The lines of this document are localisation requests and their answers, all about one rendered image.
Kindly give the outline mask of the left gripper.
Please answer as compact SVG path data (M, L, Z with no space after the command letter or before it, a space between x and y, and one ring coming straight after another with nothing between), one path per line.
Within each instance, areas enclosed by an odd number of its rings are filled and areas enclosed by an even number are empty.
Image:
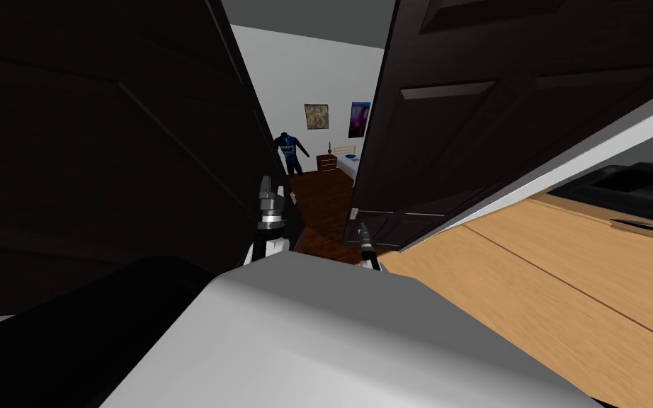
M282 215L285 206L283 190L271 191L271 177L263 176L259 189L259 210L262 215Z

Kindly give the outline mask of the dark clothed mannequin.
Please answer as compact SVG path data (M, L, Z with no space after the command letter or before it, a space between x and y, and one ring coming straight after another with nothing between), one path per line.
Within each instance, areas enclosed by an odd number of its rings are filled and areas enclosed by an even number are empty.
M282 132L277 138L273 141L276 150L280 150L285 158L286 171L289 177L293 177L295 174L302 176L303 170L299 162L297 151L300 150L306 157L309 157L309 153L303 147L301 142L286 132Z

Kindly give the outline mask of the white bed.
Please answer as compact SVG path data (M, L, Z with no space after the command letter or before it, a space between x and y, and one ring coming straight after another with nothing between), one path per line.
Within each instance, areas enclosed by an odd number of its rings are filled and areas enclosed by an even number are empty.
M335 147L333 149L333 155L336 157L337 169L340 169L355 181L360 165L360 156L357 155L356 146Z

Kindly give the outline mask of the brown framed picture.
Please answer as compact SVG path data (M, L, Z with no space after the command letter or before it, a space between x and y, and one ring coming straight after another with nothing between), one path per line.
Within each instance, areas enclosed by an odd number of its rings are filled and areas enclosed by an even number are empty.
M329 128L329 106L327 104L305 104L304 109L308 130Z

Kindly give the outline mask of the blue purple poster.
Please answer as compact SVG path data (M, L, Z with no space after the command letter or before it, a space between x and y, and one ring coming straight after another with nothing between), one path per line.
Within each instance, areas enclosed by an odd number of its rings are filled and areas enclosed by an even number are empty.
M348 138L364 137L369 112L369 103L357 103L357 101L354 101L354 103L351 104Z

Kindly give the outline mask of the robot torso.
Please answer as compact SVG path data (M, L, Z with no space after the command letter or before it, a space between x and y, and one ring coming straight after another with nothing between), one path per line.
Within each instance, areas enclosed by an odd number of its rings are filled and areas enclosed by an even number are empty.
M208 283L101 408L603 408L418 280L280 252Z

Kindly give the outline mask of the dark panelled door leaf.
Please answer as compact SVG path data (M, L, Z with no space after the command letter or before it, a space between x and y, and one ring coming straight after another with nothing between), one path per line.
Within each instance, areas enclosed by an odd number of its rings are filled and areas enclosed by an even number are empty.
M653 0L396 0L343 242L410 244L653 98Z

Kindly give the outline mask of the black low furniture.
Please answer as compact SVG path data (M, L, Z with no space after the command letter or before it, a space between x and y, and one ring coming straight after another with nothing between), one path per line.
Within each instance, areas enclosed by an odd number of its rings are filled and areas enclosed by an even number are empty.
M552 188L539 201L653 238L653 163L610 165Z

